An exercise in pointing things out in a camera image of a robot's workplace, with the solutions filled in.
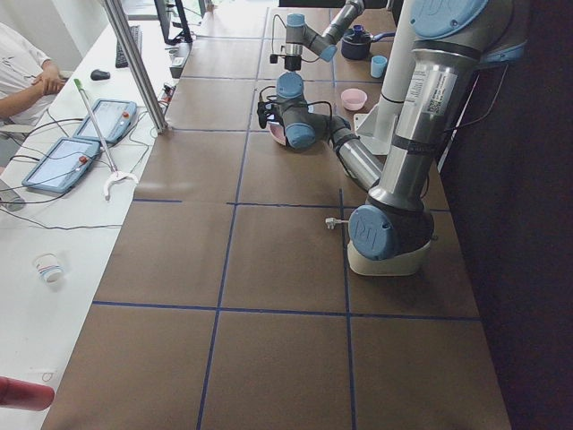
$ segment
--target person's arm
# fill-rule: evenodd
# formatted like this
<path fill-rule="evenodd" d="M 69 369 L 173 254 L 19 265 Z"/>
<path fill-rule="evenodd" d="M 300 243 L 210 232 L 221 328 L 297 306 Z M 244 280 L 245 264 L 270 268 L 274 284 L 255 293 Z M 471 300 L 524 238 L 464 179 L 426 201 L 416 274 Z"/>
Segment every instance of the person's arm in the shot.
<path fill-rule="evenodd" d="M 41 82 L 0 99 L 0 118 L 20 114 L 34 106 L 34 103 L 44 96 L 44 86 Z"/>
<path fill-rule="evenodd" d="M 64 87 L 65 81 L 60 78 L 60 69 L 52 60 L 46 60 L 42 63 L 42 73 L 40 73 L 33 84 L 43 82 L 45 95 L 57 94 Z"/>

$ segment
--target red cylinder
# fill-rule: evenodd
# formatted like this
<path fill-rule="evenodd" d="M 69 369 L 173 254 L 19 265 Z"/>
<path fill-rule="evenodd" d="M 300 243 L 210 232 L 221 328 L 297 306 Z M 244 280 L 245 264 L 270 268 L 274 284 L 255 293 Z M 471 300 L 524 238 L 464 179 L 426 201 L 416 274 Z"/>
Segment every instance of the red cylinder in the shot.
<path fill-rule="evenodd" d="M 54 401 L 54 389 L 0 376 L 0 407 L 43 410 Z"/>

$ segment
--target blue cup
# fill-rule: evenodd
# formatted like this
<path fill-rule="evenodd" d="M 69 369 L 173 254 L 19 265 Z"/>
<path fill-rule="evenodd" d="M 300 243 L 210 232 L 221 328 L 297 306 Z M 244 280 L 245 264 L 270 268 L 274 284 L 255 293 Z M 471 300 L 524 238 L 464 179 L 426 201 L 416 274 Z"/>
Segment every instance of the blue cup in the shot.
<path fill-rule="evenodd" d="M 372 78 L 381 78 L 387 64 L 388 58 L 385 56 L 373 56 L 370 62 L 370 76 Z"/>

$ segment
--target blue lid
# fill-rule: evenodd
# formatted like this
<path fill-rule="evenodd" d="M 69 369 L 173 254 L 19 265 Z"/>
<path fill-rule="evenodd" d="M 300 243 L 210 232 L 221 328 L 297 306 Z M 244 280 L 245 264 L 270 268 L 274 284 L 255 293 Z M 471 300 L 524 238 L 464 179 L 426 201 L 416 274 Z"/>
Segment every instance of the blue lid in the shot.
<path fill-rule="evenodd" d="M 330 45 L 329 47 L 324 48 L 324 50 L 321 52 L 321 58 L 327 63 L 329 63 L 332 60 L 332 58 L 334 58 L 334 55 L 336 53 L 337 53 L 337 47 L 335 47 L 334 45 Z"/>
<path fill-rule="evenodd" d="M 290 13 L 286 16 L 286 25 L 288 27 L 304 26 L 304 15 L 301 13 Z"/>
<path fill-rule="evenodd" d="M 415 0 L 410 23 L 423 39 L 442 39 L 462 30 L 489 0 Z"/>
<path fill-rule="evenodd" d="M 277 79 L 277 94 L 285 99 L 303 95 L 304 81 L 296 72 L 286 72 Z"/>
<path fill-rule="evenodd" d="M 305 123 L 287 125 L 285 136 L 288 139 L 288 144 L 296 150 L 308 148 L 316 141 L 314 129 Z"/>
<path fill-rule="evenodd" d="M 364 204 L 352 212 L 348 227 L 352 243 L 370 260 L 386 260 L 398 252 L 398 236 L 386 214 Z"/>

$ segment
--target keyboard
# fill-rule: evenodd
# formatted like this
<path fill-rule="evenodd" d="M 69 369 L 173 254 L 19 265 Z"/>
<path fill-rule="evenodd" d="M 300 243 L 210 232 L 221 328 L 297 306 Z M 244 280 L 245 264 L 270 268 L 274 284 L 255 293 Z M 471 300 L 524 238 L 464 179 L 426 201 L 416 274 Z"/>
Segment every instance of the keyboard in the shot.
<path fill-rule="evenodd" d="M 132 33 L 133 40 L 135 40 L 135 44 L 137 48 L 141 52 L 141 26 L 139 25 L 131 25 L 129 28 L 130 32 Z M 119 45 L 119 41 L 117 41 L 117 45 L 115 47 L 115 68 L 121 69 L 127 67 L 127 58 L 125 57 L 125 52 L 122 47 Z"/>

